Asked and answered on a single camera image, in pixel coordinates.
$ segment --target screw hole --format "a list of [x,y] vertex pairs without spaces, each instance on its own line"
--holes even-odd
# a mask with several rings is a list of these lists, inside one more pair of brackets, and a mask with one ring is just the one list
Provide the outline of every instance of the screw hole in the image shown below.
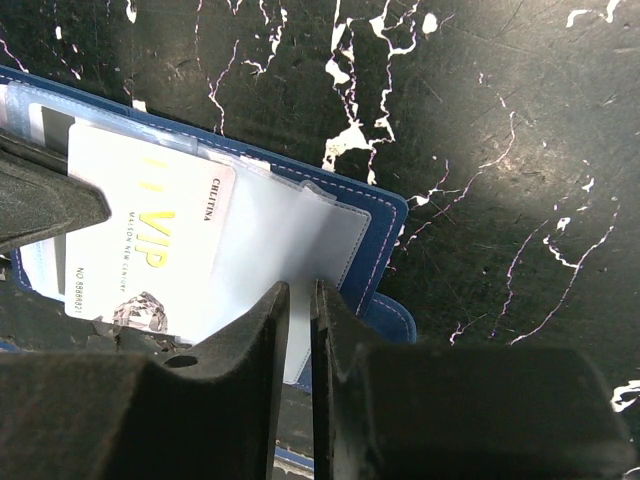
[[164,364],[169,368],[191,367],[198,363],[198,359],[193,355],[178,355],[171,357]]

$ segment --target black table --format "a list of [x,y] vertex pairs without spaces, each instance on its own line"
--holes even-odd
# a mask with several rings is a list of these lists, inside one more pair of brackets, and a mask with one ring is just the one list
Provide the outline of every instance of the black table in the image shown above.
[[[640,380],[640,3],[14,0],[0,38],[6,65],[405,196],[380,291],[422,341],[568,345]],[[1,292],[5,339],[92,347]],[[640,438],[640,402],[621,415]]]

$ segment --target wallet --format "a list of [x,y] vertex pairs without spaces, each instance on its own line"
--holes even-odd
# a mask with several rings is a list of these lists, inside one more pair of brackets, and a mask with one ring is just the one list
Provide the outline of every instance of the wallet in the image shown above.
[[[0,123],[6,123],[0,127],[36,143],[44,144],[45,139],[41,134],[35,134],[37,129],[32,121],[34,109],[45,108],[47,111],[61,112],[67,117],[81,118],[105,130],[130,135],[191,155],[208,158],[213,152],[227,156],[229,161],[236,165],[236,170],[243,172],[243,176],[239,178],[245,182],[242,185],[246,185],[244,198],[247,195],[251,196],[246,192],[250,192],[251,188],[254,188],[253,185],[264,187],[261,187],[260,191],[264,192],[264,198],[269,201],[259,203],[258,208],[263,210],[254,212],[254,221],[262,222],[258,223],[258,233],[263,232],[265,228],[277,231],[279,227],[274,218],[283,218],[283,215],[278,217],[275,214],[277,212],[269,209],[280,208],[285,212],[288,211],[287,205],[295,204],[300,207],[290,214],[294,218],[296,215],[300,218],[291,221],[288,218],[290,215],[287,215],[286,226],[283,224],[283,228],[290,228],[291,232],[296,234],[283,236],[277,244],[280,250],[277,259],[273,260],[274,271],[280,268],[278,262],[291,263],[291,257],[300,257],[300,251],[318,256],[319,260],[316,263],[320,270],[323,268],[320,264],[333,259],[336,265],[332,271],[339,274],[336,273],[335,278],[331,280],[339,286],[347,305],[356,315],[390,341],[416,341],[416,326],[409,312],[393,299],[376,293],[408,213],[404,198],[258,147],[135,110],[8,67],[0,66],[0,86],[3,86],[5,95],[5,111],[0,112]],[[238,192],[234,195],[239,197],[240,187],[236,190]],[[280,195],[277,198],[282,199],[280,203],[273,200],[276,196],[273,192],[282,192],[277,194]],[[304,199],[302,206],[300,200],[295,200],[299,198]],[[305,202],[309,204],[308,208],[304,206]],[[241,199],[232,198],[232,208],[236,208],[234,206],[240,203]],[[307,218],[307,212],[311,211],[321,220],[314,220],[316,217]],[[234,222],[229,219],[226,222],[224,234],[230,237],[227,243],[238,243],[242,240],[238,236],[244,235],[246,229],[243,230],[242,225],[236,225],[236,237],[231,238],[229,232],[233,229],[231,225]],[[320,237],[324,238],[324,243],[318,241]],[[238,261],[239,253],[234,257],[231,252],[233,247],[224,245],[223,239],[217,256],[230,258],[229,265],[235,265],[232,261]],[[63,301],[64,292],[42,291],[38,288],[35,277],[38,271],[45,270],[45,266],[40,265],[39,270],[31,268],[31,272],[28,272],[29,268],[25,268],[25,257],[37,257],[41,252],[42,249],[34,249],[32,245],[12,252],[12,261],[16,269],[14,278],[22,289],[35,290],[42,295]],[[244,252],[244,256],[247,255],[250,256],[250,253]],[[304,265],[306,264],[303,260],[298,260],[295,268],[299,270]],[[238,285],[243,285],[246,281],[246,276],[235,280],[225,278],[224,282],[219,281],[215,285],[216,288],[235,285],[233,288],[237,289]],[[294,343],[300,343],[300,339],[305,335],[308,337],[308,327],[302,325],[297,330],[293,327],[293,331],[290,331],[290,344],[292,335],[297,335]],[[285,373],[285,381],[309,390],[310,373],[308,354],[306,357],[302,354],[295,369],[289,369],[288,373]]]

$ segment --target blue wallet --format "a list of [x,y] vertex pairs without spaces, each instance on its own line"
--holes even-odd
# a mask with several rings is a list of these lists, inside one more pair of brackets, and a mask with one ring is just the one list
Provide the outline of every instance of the blue wallet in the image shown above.
[[[28,84],[54,94],[64,95],[98,109],[135,120],[146,126],[174,134],[182,134],[233,155],[243,155],[269,162],[274,174],[298,183],[310,180],[328,194],[335,196],[336,201],[368,212],[371,218],[369,227],[342,283],[340,292],[352,311],[385,338],[402,343],[416,341],[415,322],[407,310],[389,297],[376,293],[394,243],[408,213],[404,198],[282,155],[0,66],[0,85],[10,82]],[[21,267],[20,252],[13,252],[12,256],[17,269],[14,278],[18,279],[22,288],[31,290],[26,273]],[[310,373],[310,367],[307,365],[299,379],[301,388],[310,388]]]

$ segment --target white card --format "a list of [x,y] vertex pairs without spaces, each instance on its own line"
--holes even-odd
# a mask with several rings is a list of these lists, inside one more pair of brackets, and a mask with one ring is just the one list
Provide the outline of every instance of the white card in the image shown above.
[[69,176],[102,190],[112,216],[67,235],[65,312],[201,338],[233,168],[74,125]]

